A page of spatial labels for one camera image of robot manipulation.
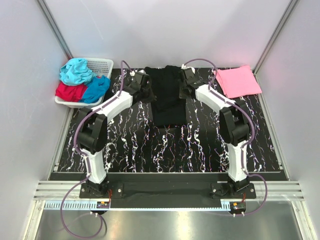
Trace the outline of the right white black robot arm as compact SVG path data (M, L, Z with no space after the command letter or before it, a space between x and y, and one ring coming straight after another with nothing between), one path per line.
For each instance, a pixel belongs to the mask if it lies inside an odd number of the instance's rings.
M214 89L210 84L200 80L192 67L182 65L179 72L179 97L196 99L216 114L219 119L219 134L227 144L228 181L221 190L213 192L217 197L242 198L250 184L247 170L247 144L252 139L253 123L247 112L234 100Z

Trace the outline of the black t shirt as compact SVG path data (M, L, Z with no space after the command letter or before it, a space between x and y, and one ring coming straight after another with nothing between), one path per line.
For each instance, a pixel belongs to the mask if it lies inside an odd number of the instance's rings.
M178 66L164 68L145 67L151 77L151 88L156 100L151 102L153 123L156 127L187 124L186 100L180 98L180 70Z

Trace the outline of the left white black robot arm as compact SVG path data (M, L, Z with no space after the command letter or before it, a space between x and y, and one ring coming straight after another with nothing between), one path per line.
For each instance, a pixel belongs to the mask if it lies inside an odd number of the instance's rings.
M144 70L132 72L133 80L123 84L109 100L93 108L82 108L80 122L74 135L74 148L84 158L86 177L81 191L103 198L111 193L104 167L103 149L108 141L108 124L114 117L138 102L150 103L156 99L152 79Z

